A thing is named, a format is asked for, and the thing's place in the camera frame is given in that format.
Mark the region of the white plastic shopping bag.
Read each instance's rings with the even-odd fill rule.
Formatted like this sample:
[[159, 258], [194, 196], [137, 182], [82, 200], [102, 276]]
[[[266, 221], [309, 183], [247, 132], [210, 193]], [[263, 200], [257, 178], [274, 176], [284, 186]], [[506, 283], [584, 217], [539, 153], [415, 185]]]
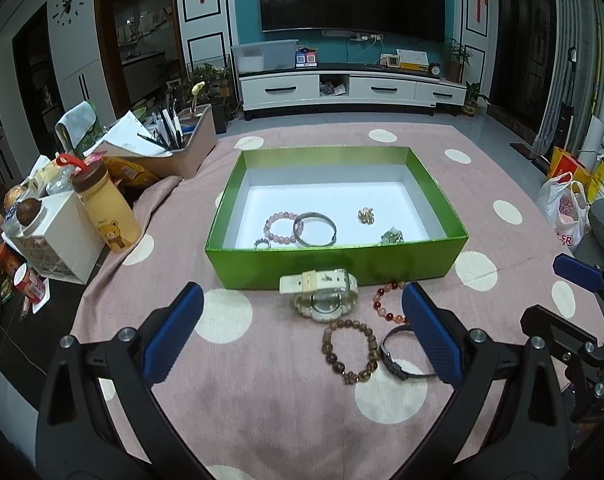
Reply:
[[590, 231], [590, 206], [582, 182], [571, 172], [564, 172], [544, 182], [536, 205], [552, 226], [558, 240], [574, 250]]

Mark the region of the pink polka dot blanket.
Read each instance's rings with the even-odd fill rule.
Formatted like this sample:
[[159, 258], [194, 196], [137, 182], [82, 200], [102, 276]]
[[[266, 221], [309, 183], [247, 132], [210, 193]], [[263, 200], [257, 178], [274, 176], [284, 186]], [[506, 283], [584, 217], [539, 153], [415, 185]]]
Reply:
[[242, 153], [340, 144], [411, 148], [456, 209], [468, 243], [443, 278], [424, 285], [439, 307], [498, 341], [523, 340], [520, 318], [533, 304], [604, 338], [596, 297], [554, 275], [563, 247], [533, 200], [456, 128], [311, 125], [221, 140], [194, 178], [167, 179], [142, 194], [135, 212], [146, 237], [104, 261], [72, 327], [80, 341], [108, 340], [142, 324], [186, 283], [202, 286], [202, 318], [153, 392], [217, 478], [389, 478], [451, 396], [449, 386], [425, 377], [429, 363], [416, 339], [393, 335], [372, 309], [372, 288], [360, 288], [353, 318], [386, 339], [413, 378], [401, 382], [376, 370], [349, 387], [321, 354], [321, 324], [277, 292], [225, 287], [206, 257], [207, 232]]

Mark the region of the floor plants in planter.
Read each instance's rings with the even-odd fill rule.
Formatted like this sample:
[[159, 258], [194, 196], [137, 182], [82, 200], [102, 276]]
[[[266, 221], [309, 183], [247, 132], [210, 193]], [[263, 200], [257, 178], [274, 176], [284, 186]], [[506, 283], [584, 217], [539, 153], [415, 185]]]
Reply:
[[191, 66], [181, 84], [180, 96], [187, 107], [196, 99], [197, 104], [221, 105], [226, 114], [232, 114], [237, 108], [232, 69], [211, 63]]

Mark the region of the yellow bear water bottle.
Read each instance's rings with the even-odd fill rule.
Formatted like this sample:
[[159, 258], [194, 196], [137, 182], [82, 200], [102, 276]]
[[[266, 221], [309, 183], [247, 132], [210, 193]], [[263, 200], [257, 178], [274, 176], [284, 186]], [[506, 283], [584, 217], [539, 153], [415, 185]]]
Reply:
[[78, 168], [71, 179], [74, 191], [112, 252], [126, 252], [133, 247], [142, 236], [142, 228], [124, 196], [111, 181], [104, 161], [86, 164], [77, 157], [61, 154], [56, 163], [62, 167]]

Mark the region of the potted plant on cabinet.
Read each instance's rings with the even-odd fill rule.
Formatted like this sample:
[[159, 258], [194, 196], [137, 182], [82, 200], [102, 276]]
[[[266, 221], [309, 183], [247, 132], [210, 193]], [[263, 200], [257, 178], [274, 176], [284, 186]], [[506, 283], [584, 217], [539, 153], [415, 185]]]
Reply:
[[472, 51], [453, 37], [447, 37], [443, 43], [445, 56], [445, 77], [448, 81], [461, 84], [464, 70], [470, 65]]

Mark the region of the white tv cabinet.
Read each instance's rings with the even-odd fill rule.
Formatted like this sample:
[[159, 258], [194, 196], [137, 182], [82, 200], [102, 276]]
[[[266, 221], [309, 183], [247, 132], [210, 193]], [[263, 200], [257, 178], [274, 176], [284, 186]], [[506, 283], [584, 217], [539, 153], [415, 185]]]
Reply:
[[466, 87], [410, 70], [353, 64], [271, 70], [239, 77], [242, 109], [252, 116], [265, 110], [311, 106], [405, 106], [434, 110], [462, 107]]

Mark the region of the green cardboard box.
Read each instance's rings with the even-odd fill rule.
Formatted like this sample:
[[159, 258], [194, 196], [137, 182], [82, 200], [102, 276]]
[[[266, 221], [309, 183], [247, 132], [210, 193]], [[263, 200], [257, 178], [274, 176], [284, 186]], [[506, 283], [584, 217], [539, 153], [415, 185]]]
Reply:
[[[358, 211], [373, 209], [366, 226]], [[326, 248], [301, 247], [293, 221], [304, 212], [338, 228]], [[404, 241], [381, 244], [390, 228]], [[359, 285], [443, 278], [468, 233], [410, 148], [305, 146], [242, 153], [231, 170], [205, 243], [227, 288], [276, 289], [281, 276], [344, 269]]]

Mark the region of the dark metal bangle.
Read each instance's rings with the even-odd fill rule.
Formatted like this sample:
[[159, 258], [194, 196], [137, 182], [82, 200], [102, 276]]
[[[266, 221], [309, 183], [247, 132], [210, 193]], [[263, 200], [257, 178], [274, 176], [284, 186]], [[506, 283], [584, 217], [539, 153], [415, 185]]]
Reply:
[[337, 225], [325, 214], [304, 212], [293, 221], [293, 238], [305, 248], [326, 248], [337, 242]]

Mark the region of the white paper sheet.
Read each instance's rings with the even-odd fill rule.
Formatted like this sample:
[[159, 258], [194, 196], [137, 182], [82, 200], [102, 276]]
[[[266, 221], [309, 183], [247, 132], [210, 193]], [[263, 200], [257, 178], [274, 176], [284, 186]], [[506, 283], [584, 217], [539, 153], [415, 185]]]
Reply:
[[150, 141], [150, 132], [132, 113], [126, 113], [93, 147], [93, 153], [125, 157], [155, 157], [165, 149]]

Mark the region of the small potted floor plant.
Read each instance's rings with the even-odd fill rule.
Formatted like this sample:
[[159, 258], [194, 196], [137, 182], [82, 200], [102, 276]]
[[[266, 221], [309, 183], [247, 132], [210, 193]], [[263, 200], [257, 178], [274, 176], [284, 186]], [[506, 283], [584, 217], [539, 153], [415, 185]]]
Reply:
[[466, 96], [462, 105], [462, 113], [469, 117], [474, 117], [480, 107], [480, 101], [486, 105], [489, 104], [488, 96], [480, 92], [480, 81], [466, 82]]

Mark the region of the clear plastic storage bin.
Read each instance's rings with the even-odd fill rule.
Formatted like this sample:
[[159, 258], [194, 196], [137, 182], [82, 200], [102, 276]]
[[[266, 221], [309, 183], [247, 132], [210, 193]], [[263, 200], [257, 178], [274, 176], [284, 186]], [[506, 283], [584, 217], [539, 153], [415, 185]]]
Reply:
[[239, 75], [272, 70], [293, 70], [299, 40], [273, 40], [254, 44], [236, 44], [231, 48]]

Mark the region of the yellow red paper bag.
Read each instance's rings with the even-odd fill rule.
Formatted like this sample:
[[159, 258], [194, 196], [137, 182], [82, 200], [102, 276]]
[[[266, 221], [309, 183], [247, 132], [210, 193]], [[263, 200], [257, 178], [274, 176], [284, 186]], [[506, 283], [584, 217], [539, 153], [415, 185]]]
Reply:
[[585, 188], [591, 181], [588, 169], [564, 148], [555, 146], [552, 151], [547, 179], [560, 177], [562, 174], [571, 174], [572, 178], [580, 182]]

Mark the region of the black wall clock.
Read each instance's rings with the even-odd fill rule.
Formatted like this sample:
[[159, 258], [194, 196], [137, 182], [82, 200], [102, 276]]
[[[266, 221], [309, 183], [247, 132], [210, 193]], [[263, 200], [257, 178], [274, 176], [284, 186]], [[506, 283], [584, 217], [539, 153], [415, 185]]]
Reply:
[[59, 0], [54, 7], [52, 21], [61, 27], [72, 25], [84, 4], [85, 0]]

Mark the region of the pink desk organizer box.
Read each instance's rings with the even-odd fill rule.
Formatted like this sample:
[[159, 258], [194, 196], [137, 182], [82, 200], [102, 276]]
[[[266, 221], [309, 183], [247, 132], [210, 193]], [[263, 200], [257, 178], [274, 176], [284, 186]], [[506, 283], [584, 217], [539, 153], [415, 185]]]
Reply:
[[168, 116], [163, 113], [159, 123], [145, 127], [151, 134], [150, 141], [162, 146], [165, 154], [155, 157], [125, 157], [108, 155], [106, 153], [93, 153], [89, 148], [85, 155], [101, 155], [123, 158], [127, 162], [134, 162], [154, 174], [164, 178], [178, 176], [184, 179], [195, 177], [203, 160], [209, 155], [216, 145], [216, 129], [214, 124], [213, 107], [210, 104], [198, 105], [194, 110], [182, 110], [175, 117], [175, 125], [171, 126]]

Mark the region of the white wrist watch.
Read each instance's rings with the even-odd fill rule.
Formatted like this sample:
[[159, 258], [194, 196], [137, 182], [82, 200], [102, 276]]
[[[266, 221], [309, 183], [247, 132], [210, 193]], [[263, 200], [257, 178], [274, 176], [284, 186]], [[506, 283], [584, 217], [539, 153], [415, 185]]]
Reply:
[[281, 276], [279, 294], [289, 296], [294, 310], [317, 323], [330, 323], [358, 304], [358, 282], [344, 269], [306, 271]]

